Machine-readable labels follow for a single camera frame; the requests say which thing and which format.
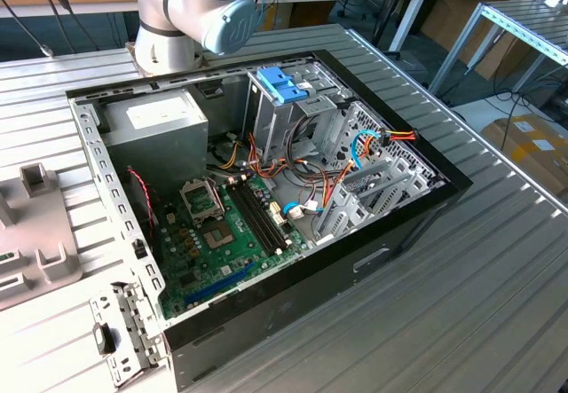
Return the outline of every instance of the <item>sticker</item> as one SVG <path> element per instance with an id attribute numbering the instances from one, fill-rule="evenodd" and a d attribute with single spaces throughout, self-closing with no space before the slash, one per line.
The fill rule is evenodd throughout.
<path id="1" fill-rule="evenodd" d="M 519 130 L 523 131 L 524 133 L 534 131 L 533 126 L 529 124 L 527 121 L 514 122 L 514 124 Z"/>
<path id="2" fill-rule="evenodd" d="M 176 97 L 130 107 L 126 114 L 132 126 L 140 130 L 189 117 L 191 112 L 192 108 L 181 97 Z"/>
<path id="3" fill-rule="evenodd" d="M 549 141 L 545 140 L 545 139 L 541 139 L 541 140 L 533 140 L 532 141 L 535 145 L 538 146 L 539 149 L 541 149 L 541 151 L 554 151 L 555 147 L 553 147 Z"/>
<path id="4" fill-rule="evenodd" d="M 307 81 L 304 81 L 303 83 L 298 83 L 296 84 L 296 87 L 300 90 L 307 90 L 307 89 L 312 89 L 312 85 L 310 83 L 308 83 Z"/>

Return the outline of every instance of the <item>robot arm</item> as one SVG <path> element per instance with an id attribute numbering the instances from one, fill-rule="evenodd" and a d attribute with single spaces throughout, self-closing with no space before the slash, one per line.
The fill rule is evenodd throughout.
<path id="1" fill-rule="evenodd" d="M 217 54 L 237 51 L 257 24 L 254 0 L 138 0 L 138 11 L 136 61 L 151 75 L 196 67 L 195 42 Z"/>

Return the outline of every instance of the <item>blue drive bay latch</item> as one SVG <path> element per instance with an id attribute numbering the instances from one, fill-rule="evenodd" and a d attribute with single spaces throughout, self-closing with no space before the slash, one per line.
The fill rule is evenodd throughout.
<path id="1" fill-rule="evenodd" d="M 284 74 L 279 67 L 258 69 L 256 75 L 280 103 L 295 102 L 308 97 L 308 93 L 298 89 L 292 77 Z"/>

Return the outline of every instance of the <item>metal rail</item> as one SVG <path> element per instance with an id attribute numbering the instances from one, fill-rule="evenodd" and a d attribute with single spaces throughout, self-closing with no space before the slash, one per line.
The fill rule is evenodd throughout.
<path id="1" fill-rule="evenodd" d="M 497 28 L 493 28 L 483 41 L 469 63 L 470 66 L 484 54 L 500 28 L 529 44 L 542 56 L 549 57 L 560 65 L 568 64 L 568 13 L 559 9 L 551 9 L 539 0 L 480 3 L 430 84 L 428 88 L 430 93 L 438 92 L 482 18 L 489 19 Z M 537 59 L 537 62 L 529 68 L 521 82 L 517 84 L 515 90 L 518 90 L 528 80 L 543 60 L 544 57 Z"/>

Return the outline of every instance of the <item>aluminum table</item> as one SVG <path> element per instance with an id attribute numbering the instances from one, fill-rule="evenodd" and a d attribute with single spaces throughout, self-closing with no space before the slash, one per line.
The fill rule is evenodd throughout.
<path id="1" fill-rule="evenodd" d="M 526 83 L 545 58 L 551 58 L 562 66 L 568 64 L 568 12 L 551 9 L 540 0 L 480 3 L 430 84 L 430 93 L 438 92 L 482 18 L 489 19 L 494 25 L 469 61 L 470 67 L 483 57 L 501 28 L 540 52 L 540 56 L 525 72 L 513 91 L 518 91 Z"/>
<path id="2" fill-rule="evenodd" d="M 327 49 L 474 185 L 407 253 L 191 392 L 556 391 L 568 374 L 568 210 L 352 31 L 255 35 L 228 59 Z M 88 299 L 128 277 L 64 90 L 138 76 L 127 51 L 0 65 L 0 178 L 59 173 L 83 280 L 0 313 L 6 391 L 114 390 Z M 173 393 L 160 368 L 125 391 Z"/>

